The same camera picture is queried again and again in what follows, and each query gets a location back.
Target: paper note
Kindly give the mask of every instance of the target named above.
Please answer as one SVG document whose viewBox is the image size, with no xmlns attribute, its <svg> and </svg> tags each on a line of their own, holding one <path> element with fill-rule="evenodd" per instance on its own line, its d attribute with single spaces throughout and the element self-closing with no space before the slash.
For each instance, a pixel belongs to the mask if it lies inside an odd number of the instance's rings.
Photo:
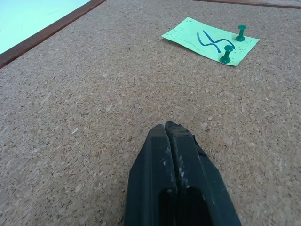
<svg viewBox="0 0 301 226">
<path fill-rule="evenodd" d="M 225 46 L 230 45 L 234 49 L 230 52 L 230 62 L 227 64 L 236 66 L 259 41 L 247 36 L 244 41 L 236 41 L 238 33 L 211 27 L 188 17 L 162 37 L 217 62 L 225 54 Z"/>
</svg>

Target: wooden frame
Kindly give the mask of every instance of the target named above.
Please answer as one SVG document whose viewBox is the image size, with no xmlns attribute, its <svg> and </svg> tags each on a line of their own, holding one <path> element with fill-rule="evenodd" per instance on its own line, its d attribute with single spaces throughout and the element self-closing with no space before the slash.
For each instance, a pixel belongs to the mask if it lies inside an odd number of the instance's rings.
<svg viewBox="0 0 301 226">
<path fill-rule="evenodd" d="M 33 36 L 0 54 L 0 69 L 105 1 L 106 0 L 91 0 Z"/>
<path fill-rule="evenodd" d="M 298 0 L 194 0 L 194 1 L 209 1 L 219 3 L 253 5 L 253 6 L 270 6 L 282 8 L 300 8 L 301 1 Z"/>
</svg>

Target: push pin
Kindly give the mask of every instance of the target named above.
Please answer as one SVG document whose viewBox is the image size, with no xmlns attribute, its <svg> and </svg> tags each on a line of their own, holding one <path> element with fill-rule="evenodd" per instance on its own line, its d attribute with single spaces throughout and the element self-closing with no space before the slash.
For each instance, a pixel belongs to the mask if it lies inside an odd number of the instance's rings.
<svg viewBox="0 0 301 226">
<path fill-rule="evenodd" d="M 221 58 L 220 58 L 220 61 L 223 63 L 223 64 L 227 64 L 230 62 L 230 58 L 229 58 L 229 54 L 230 52 L 233 51 L 233 47 L 232 46 L 225 46 L 225 55 L 223 55 Z"/>
<path fill-rule="evenodd" d="M 245 25 L 240 25 L 238 26 L 239 31 L 239 35 L 235 38 L 236 41 L 243 41 L 245 40 L 244 38 L 244 29 L 246 28 Z"/>
</svg>

